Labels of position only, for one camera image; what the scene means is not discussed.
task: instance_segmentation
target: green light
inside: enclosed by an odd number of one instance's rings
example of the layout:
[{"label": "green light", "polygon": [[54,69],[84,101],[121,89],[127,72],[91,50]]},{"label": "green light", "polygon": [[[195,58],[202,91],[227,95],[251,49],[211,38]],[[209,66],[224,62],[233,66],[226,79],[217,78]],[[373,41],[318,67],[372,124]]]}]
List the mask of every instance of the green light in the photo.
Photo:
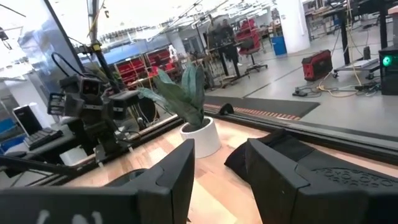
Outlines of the green light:
[{"label": "green light", "polygon": [[383,65],[388,67],[392,64],[392,57],[391,56],[385,56],[383,59]]}]

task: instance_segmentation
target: keyboard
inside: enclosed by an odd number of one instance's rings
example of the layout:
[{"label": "keyboard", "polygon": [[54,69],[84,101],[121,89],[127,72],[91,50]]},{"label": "keyboard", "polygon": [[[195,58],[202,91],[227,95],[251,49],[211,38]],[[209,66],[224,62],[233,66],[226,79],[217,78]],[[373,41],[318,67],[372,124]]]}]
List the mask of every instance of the keyboard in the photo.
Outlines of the keyboard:
[{"label": "keyboard", "polygon": [[51,128],[44,128],[26,137],[24,139],[24,143],[29,148],[29,150],[33,150],[47,143],[50,143],[57,138],[62,137],[62,135],[62,131],[56,131]]}]

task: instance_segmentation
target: white pot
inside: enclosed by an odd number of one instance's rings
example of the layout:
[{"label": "white pot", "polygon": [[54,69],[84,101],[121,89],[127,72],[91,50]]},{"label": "white pot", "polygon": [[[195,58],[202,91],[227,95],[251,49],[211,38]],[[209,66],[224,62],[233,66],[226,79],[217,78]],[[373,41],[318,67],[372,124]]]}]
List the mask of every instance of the white pot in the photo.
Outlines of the white pot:
[{"label": "white pot", "polygon": [[213,118],[205,117],[210,122],[202,129],[193,132],[183,132],[183,130],[189,126],[185,123],[181,129],[180,134],[183,140],[194,139],[195,140],[195,158],[204,158],[210,156],[221,147],[221,141],[218,137],[216,124]]}]

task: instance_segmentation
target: potted plant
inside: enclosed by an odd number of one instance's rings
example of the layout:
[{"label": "potted plant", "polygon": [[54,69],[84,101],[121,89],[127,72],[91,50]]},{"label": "potted plant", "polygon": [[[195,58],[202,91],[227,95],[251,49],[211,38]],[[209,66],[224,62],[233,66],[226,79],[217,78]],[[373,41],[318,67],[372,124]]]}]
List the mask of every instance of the potted plant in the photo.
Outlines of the potted plant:
[{"label": "potted plant", "polygon": [[202,66],[189,63],[181,79],[181,85],[174,83],[163,71],[153,78],[159,94],[147,88],[139,88],[141,96],[163,104],[186,123],[180,128],[182,139],[195,140],[195,157],[203,158],[215,153],[221,142],[213,118],[205,117],[205,73]]}]

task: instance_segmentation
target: wooden floor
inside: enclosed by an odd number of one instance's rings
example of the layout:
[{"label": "wooden floor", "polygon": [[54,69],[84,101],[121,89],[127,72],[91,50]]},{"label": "wooden floor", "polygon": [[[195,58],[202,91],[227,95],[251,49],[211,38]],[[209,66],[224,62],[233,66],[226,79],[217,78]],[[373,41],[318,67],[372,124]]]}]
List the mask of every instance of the wooden floor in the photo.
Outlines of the wooden floor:
[{"label": "wooden floor", "polygon": [[[212,156],[195,161],[195,181],[188,217],[194,224],[261,223],[250,186],[225,167],[224,161],[247,138],[263,137],[268,133],[219,120],[216,120],[216,126],[223,145]],[[132,154],[93,170],[67,185],[100,187],[131,170],[150,168],[181,143],[178,128],[174,129],[135,149]],[[340,159],[398,177],[398,167],[312,146]]]}]

